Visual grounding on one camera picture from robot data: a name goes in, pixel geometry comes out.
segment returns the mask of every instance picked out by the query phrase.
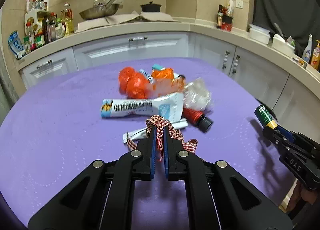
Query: white cabinet door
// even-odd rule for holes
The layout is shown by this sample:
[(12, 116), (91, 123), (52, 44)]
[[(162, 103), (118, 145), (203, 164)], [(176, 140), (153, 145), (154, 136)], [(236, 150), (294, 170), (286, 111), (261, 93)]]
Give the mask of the white cabinet door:
[(289, 74), (261, 56), (237, 47), (230, 77), (273, 109)]
[(42, 80), (78, 71), (72, 48), (42, 58), (22, 70), (26, 89)]
[(194, 57), (229, 75), (236, 46), (203, 34), (196, 35)]
[(87, 42), (73, 47), (79, 70), (125, 60), (188, 57), (188, 33), (135, 33)]
[(320, 143), (320, 100), (291, 75), (273, 111), (285, 129)]

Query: black curtain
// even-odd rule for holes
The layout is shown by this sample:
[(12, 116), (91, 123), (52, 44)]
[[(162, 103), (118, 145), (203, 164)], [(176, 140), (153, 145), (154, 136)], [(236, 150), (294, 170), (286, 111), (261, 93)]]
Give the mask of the black curtain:
[(312, 47), (320, 40), (320, 0), (255, 0), (253, 24), (278, 33), (277, 23), (284, 36), (296, 42), (296, 51), (302, 56), (309, 34), (313, 35)]

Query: spray bottle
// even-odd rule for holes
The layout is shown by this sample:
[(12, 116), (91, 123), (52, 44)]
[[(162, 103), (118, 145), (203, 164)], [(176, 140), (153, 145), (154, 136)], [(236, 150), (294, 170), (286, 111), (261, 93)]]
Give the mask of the spray bottle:
[(316, 41), (318, 42), (318, 44), (315, 47), (315, 49), (313, 50), (313, 56), (312, 56), (310, 65), (314, 69), (318, 70), (318, 67), (319, 67), (319, 53), (320, 53), (320, 41), (319, 40), (316, 40)]
[(309, 61), (310, 61), (311, 48), (312, 48), (312, 34), (309, 34), (308, 45), (307, 45), (307, 47), (305, 48), (305, 50), (303, 51), (303, 54), (302, 54), (302, 59), (307, 63), (309, 63)]

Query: cooking oil bottle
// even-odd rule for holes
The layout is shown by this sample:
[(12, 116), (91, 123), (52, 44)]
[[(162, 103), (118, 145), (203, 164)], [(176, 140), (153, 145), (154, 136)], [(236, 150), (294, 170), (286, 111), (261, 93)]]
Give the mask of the cooking oil bottle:
[(64, 36), (69, 36), (75, 33), (73, 27), (73, 16), (70, 4), (68, 2), (64, 3), (64, 9), (61, 11), (61, 21), (65, 26), (66, 32)]

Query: purple tablecloth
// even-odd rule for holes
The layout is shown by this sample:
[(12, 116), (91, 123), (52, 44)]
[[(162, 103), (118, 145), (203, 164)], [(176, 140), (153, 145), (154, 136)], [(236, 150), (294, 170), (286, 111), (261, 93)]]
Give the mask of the purple tablecloth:
[[(29, 89), (0, 127), (0, 191), (27, 225), (43, 205), (95, 159), (117, 160), (128, 151), (122, 135), (143, 128), (146, 117), (102, 119), (104, 98), (125, 98), (119, 71), (132, 66), (172, 67), (187, 82), (202, 77), (212, 92), (207, 133), (193, 126), (186, 140), (198, 139), (196, 154), (209, 162), (225, 160), (276, 204), (294, 177), (276, 148), (262, 137), (254, 116), (259, 103), (236, 82), (199, 59), (148, 59), (91, 68), (55, 77)], [(136, 182), (132, 229), (188, 229), (184, 182), (168, 182), (157, 163), (152, 182)]]

